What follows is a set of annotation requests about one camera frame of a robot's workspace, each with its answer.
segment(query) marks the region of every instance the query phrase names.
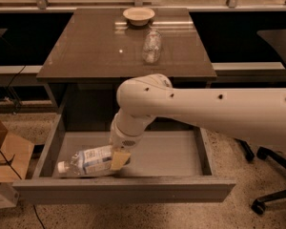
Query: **black panel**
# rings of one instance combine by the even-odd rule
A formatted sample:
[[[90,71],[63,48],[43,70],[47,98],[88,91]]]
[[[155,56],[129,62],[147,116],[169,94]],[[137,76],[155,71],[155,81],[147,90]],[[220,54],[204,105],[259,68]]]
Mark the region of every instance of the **black panel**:
[[[212,62],[279,62],[256,33],[286,29],[286,11],[191,12]]]
[[[43,65],[72,13],[0,13],[0,65]]]

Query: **lying bottle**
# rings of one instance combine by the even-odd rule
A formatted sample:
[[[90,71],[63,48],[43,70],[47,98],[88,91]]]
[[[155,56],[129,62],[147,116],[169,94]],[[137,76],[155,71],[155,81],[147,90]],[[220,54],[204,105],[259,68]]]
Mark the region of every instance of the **lying bottle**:
[[[70,160],[57,164],[60,175],[100,177],[112,175],[112,145],[76,152]]]
[[[142,52],[142,57],[146,63],[153,64],[158,61],[162,48],[161,37],[157,30],[150,30],[146,35]]]

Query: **bottle cap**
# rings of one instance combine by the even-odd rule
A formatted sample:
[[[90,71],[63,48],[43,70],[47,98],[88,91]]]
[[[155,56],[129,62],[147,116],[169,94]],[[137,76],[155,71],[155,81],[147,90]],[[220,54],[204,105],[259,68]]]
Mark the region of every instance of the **bottle cap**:
[[[57,164],[57,169],[58,169],[59,173],[66,173],[67,170],[66,170],[66,167],[65,167],[65,161],[59,162]]]

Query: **bottle label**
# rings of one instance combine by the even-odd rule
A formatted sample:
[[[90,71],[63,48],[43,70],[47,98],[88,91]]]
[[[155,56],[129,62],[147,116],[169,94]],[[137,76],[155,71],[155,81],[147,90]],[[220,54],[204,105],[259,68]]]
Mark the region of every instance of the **bottle label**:
[[[82,151],[85,174],[108,170],[112,163],[112,147],[105,146]]]

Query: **speckled floor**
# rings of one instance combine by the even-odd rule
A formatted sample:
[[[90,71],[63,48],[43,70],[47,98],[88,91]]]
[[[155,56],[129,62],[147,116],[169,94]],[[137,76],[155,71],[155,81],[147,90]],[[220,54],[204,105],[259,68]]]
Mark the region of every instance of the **speckled floor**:
[[[55,114],[0,114],[13,131],[44,143]],[[250,208],[255,198],[286,189],[286,171],[270,159],[248,163],[238,142],[208,132],[220,177],[236,180],[221,203],[36,205],[45,228],[286,228],[286,199],[267,204],[263,216]],[[0,210],[0,228],[42,228],[32,204]]]

